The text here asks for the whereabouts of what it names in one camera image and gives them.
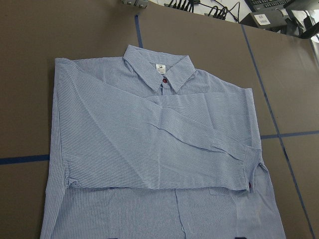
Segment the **blue striped button shirt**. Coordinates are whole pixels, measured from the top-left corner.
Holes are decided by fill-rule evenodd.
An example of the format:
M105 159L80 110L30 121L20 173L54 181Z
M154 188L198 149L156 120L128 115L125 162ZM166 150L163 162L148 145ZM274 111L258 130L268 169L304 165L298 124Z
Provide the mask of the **blue striped button shirt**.
M43 239L283 239L251 89L128 46L55 60Z

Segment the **grey metal bracket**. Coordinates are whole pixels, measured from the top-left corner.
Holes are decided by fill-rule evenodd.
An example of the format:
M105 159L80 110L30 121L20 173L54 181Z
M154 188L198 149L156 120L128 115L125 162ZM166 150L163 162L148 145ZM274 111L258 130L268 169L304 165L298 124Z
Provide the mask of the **grey metal bracket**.
M149 0L120 0L122 4L133 5L139 8L146 8Z

